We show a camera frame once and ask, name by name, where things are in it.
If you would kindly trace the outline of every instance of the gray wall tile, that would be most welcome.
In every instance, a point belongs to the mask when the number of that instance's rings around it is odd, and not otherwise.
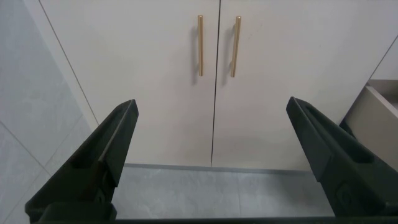
[[[84,140],[91,134],[91,129],[84,117],[81,117],[73,127],[67,138],[61,143],[55,154],[45,165],[45,169],[51,174],[62,166],[62,164],[78,149]]]
[[[234,173],[125,167],[113,204],[117,218],[239,216]]]
[[[242,217],[334,216],[313,175],[239,174]]]
[[[0,5],[0,121],[44,166],[81,116],[23,1]]]
[[[17,205],[42,167],[0,123],[0,223]]]
[[[50,175],[42,169],[39,176],[34,180],[24,196],[19,200],[17,207],[8,216],[5,224],[29,224],[29,217],[25,213],[25,203],[30,200],[38,190],[49,180]]]

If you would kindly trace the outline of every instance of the gray tile floor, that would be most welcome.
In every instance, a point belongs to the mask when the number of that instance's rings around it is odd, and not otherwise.
[[[311,173],[125,167],[113,204],[122,219],[334,216]]]

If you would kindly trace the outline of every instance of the white wall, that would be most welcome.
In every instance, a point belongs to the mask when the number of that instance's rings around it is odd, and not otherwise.
[[[0,223],[91,133],[22,0],[0,0]]]

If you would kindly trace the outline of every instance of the gold door handle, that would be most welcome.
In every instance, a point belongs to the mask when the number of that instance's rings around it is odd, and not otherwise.
[[[238,57],[239,33],[241,32],[241,19],[242,19],[242,17],[236,16],[236,20],[235,20],[234,50],[233,50],[233,52],[232,52],[231,77],[235,77],[236,59],[237,59],[237,57]]]
[[[203,15],[198,16],[199,76],[203,76]]]

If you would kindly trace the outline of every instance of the cabinet door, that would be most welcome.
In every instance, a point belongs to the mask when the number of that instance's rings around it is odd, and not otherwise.
[[[398,1],[221,0],[220,12],[213,166],[309,170],[289,98],[340,123],[398,34]]]
[[[126,162],[210,166],[218,0],[41,3],[98,122],[136,99],[139,118]]]

